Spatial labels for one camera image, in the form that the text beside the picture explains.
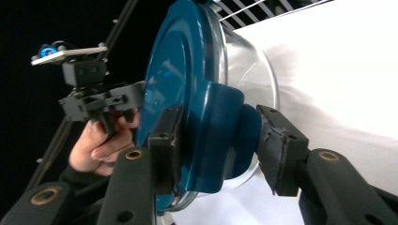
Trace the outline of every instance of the blue lid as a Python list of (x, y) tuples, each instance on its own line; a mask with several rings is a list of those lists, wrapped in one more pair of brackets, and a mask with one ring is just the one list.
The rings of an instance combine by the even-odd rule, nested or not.
[[(183, 106), (180, 186), (184, 191), (217, 192), (233, 170), (228, 166), (234, 161), (229, 156), (244, 96), (221, 84), (226, 73), (223, 33), (214, 12), (208, 5), (177, 0), (150, 55), (136, 142), (143, 145), (164, 109)], [(158, 210), (172, 199), (158, 196)]]

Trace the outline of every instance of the black background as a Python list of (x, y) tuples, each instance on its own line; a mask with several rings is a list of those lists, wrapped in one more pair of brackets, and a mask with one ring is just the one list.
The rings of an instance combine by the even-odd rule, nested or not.
[[(139, 1), (110, 51), (106, 82), (137, 82), (173, 1)], [(104, 42), (127, 0), (0, 0), (0, 216), (23, 194), (64, 113), (71, 86), (57, 65), (31, 66), (42, 44)]]

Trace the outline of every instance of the black mechanical part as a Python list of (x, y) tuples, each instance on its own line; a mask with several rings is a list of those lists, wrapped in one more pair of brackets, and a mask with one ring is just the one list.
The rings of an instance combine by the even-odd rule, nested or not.
[(325, 209), (326, 224), (398, 224), (398, 217), (343, 155), (315, 149), (306, 167)]
[(297, 196), (294, 173), (299, 160), (308, 154), (308, 139), (280, 112), (257, 105), (262, 127), (256, 154), (272, 191), (279, 196)]
[(97, 224), (156, 224), (151, 151), (129, 148), (117, 158)]
[(74, 87), (84, 87), (101, 83), (105, 78), (106, 65), (100, 60), (76, 60), (62, 64), (65, 83)]
[(59, 100), (67, 120), (93, 122), (101, 121), (105, 131), (112, 136), (113, 121), (109, 116), (111, 111), (127, 111), (142, 106), (144, 100), (144, 83), (116, 84), (112, 87), (93, 85), (74, 90), (68, 97)]
[(68, 224), (73, 194), (67, 183), (49, 182), (25, 192), (1, 225)]
[(170, 195), (181, 179), (180, 154), (181, 106), (166, 108), (147, 138), (157, 171), (157, 195)]

